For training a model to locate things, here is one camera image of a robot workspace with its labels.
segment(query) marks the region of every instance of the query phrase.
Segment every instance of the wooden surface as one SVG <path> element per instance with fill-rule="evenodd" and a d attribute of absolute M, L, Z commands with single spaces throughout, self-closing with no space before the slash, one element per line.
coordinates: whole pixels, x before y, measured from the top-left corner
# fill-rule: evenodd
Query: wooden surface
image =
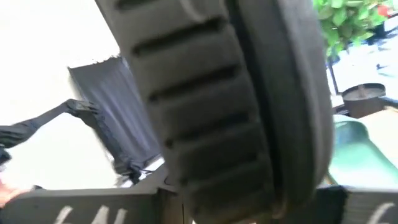
<path fill-rule="evenodd" d="M 386 108 L 361 119 L 372 142 L 398 167 L 398 110 Z"/>

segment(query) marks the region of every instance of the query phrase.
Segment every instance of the green plant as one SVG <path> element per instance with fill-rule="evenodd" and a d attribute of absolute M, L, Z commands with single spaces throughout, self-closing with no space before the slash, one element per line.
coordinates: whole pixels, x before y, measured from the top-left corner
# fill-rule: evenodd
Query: green plant
<path fill-rule="evenodd" d="M 325 38 L 327 57 L 340 53 L 349 43 L 360 45 L 373 36 L 372 28 L 386 20 L 379 15 L 377 7 L 388 0 L 313 1 Z"/>

